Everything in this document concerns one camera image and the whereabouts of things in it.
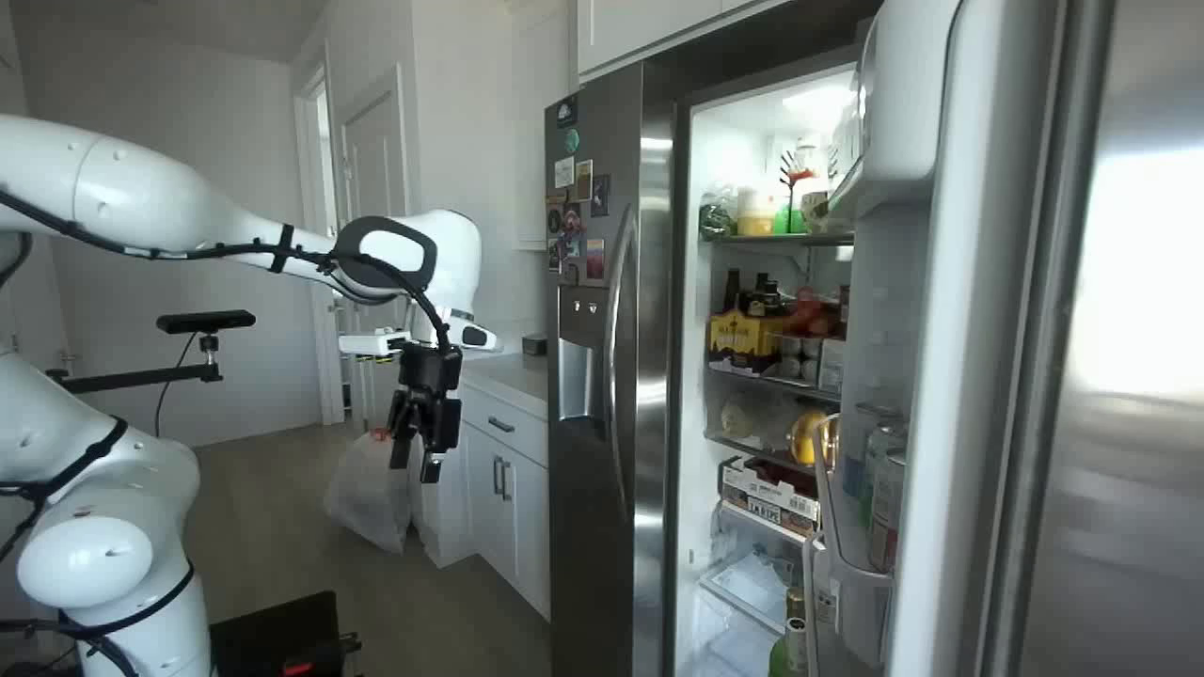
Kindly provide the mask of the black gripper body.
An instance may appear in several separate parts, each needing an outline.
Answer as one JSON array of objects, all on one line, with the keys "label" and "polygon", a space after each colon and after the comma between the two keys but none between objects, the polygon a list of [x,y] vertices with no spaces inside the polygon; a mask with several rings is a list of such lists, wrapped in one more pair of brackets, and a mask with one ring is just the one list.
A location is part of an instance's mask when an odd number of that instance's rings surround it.
[{"label": "black gripper body", "polygon": [[457,428],[457,351],[405,346],[398,361],[393,426],[405,433]]}]

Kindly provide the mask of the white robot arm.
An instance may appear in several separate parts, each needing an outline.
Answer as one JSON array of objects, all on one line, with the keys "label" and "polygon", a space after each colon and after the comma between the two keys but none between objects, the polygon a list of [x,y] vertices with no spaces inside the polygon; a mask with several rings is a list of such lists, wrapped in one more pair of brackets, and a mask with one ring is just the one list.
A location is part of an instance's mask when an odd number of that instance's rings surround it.
[{"label": "white robot arm", "polygon": [[[87,127],[0,117],[2,238],[60,232],[118,257],[232,260],[422,318],[350,336],[398,361],[393,448],[439,462],[457,445],[457,366],[498,336],[472,318],[481,232],[454,210],[360,214],[322,238],[258,218],[194,168]],[[184,553],[200,462],[102,415],[26,358],[0,352],[0,485],[26,505],[2,553],[82,677],[215,677],[202,583]]]}]

